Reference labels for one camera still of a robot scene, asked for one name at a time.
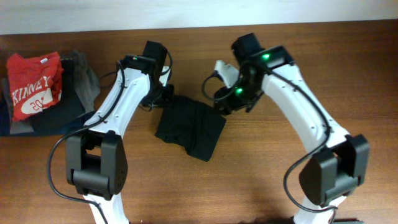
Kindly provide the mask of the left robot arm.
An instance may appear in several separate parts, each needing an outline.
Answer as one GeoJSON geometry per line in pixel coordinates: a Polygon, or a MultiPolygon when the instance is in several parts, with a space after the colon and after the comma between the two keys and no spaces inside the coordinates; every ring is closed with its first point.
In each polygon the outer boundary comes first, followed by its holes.
{"type": "Polygon", "coordinates": [[[147,41],[142,54],[119,60],[116,81],[98,111],[66,139],[67,182],[90,205],[96,223],[129,221],[121,196],[128,172],[123,137],[138,108],[170,106],[170,58],[161,43],[147,41]]]}

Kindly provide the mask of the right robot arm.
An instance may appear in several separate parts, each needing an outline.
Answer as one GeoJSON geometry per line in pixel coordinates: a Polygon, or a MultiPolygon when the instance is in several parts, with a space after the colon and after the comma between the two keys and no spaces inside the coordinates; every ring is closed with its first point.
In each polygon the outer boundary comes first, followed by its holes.
{"type": "Polygon", "coordinates": [[[305,155],[294,162],[304,199],[290,223],[336,223],[339,205],[364,183],[370,146],[361,134],[340,126],[309,89],[299,66],[281,45],[265,49],[253,33],[231,45],[237,65],[215,63],[213,76],[224,87],[213,98],[228,115],[250,112],[267,95],[298,134],[305,155]]]}

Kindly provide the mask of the black polo shirt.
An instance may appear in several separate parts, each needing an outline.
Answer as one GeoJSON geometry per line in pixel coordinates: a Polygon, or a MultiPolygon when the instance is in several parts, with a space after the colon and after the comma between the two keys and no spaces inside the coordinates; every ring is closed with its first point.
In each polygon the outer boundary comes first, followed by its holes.
{"type": "Polygon", "coordinates": [[[226,119],[209,105],[177,95],[162,112],[155,136],[184,147],[189,156],[208,162],[226,119]]]}

